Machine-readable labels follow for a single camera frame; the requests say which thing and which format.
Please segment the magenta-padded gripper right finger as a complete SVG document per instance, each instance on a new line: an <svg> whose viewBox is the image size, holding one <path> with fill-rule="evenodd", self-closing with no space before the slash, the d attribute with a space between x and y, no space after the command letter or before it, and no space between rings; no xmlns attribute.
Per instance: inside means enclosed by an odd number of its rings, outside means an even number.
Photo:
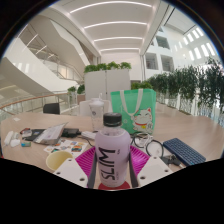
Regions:
<svg viewBox="0 0 224 224"><path fill-rule="evenodd" d="M159 157L149 156L134 146L130 147L129 169L133 188L143 187L173 173Z"/></svg>

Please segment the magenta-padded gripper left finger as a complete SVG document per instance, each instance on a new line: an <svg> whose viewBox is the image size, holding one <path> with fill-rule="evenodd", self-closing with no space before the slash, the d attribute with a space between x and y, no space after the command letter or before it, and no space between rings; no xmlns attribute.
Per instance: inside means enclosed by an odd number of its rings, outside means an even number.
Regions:
<svg viewBox="0 0 224 224"><path fill-rule="evenodd" d="M81 187L92 189L96 176L95 148L88 149L77 158L66 159L54 174Z"/></svg>

